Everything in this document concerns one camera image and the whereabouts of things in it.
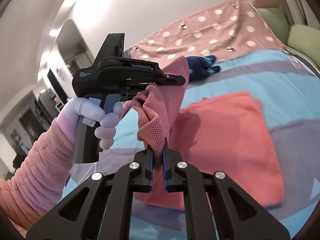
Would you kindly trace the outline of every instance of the green pillow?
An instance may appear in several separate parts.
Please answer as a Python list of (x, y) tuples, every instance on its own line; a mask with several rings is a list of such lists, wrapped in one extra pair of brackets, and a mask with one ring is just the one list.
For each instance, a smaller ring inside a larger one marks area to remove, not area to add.
[(288, 46), (300, 51), (320, 66), (320, 31), (306, 25), (291, 27)]
[(275, 36), (281, 40), (283, 44), (287, 45), (290, 25), (283, 12), (276, 7), (258, 8), (257, 11), (261, 14)]

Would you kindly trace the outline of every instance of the white glove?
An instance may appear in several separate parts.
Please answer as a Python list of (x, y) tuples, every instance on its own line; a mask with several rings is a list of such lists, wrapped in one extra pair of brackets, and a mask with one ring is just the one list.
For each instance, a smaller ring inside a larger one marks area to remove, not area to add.
[(122, 113), (121, 102), (115, 103), (113, 112), (105, 114), (104, 110), (86, 98), (72, 98), (63, 107), (57, 117), (57, 124), (67, 139), (75, 144), (76, 128), (79, 116), (100, 122), (94, 134), (101, 139), (100, 147), (108, 150), (113, 145), (113, 137), (116, 134), (116, 125), (119, 123), (119, 115)]

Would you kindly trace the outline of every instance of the dark blue glove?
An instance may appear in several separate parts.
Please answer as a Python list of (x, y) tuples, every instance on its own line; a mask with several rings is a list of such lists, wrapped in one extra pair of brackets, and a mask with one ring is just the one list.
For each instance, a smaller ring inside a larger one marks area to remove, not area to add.
[(186, 57), (189, 65), (189, 82), (207, 78), (220, 71), (220, 66), (213, 66), (216, 61), (215, 56)]

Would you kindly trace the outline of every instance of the pink jacket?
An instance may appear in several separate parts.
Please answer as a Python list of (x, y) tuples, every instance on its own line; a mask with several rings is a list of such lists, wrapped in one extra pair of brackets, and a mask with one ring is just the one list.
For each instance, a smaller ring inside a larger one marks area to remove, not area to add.
[(33, 144), (14, 177), (0, 180), (0, 206), (24, 237), (61, 199), (72, 156), (73, 145), (54, 120)]

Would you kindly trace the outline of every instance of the round metal bolt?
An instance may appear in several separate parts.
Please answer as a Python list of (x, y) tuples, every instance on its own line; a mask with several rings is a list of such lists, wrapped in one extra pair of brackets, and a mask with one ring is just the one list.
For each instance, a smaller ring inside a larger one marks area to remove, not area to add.
[(188, 166), (186, 162), (178, 162), (177, 166), (181, 169), (184, 169)]
[(137, 169), (137, 168), (139, 168), (139, 166), (140, 166), (140, 164), (136, 163), (136, 162), (132, 162), (132, 163), (129, 164), (129, 167), (131, 169)]
[(224, 179), (226, 177), (226, 174), (222, 171), (216, 172), (216, 178), (217, 179)]
[(102, 174), (100, 172), (96, 172), (91, 175), (91, 179), (93, 179), (93, 180), (99, 180), (101, 178), (102, 178)]

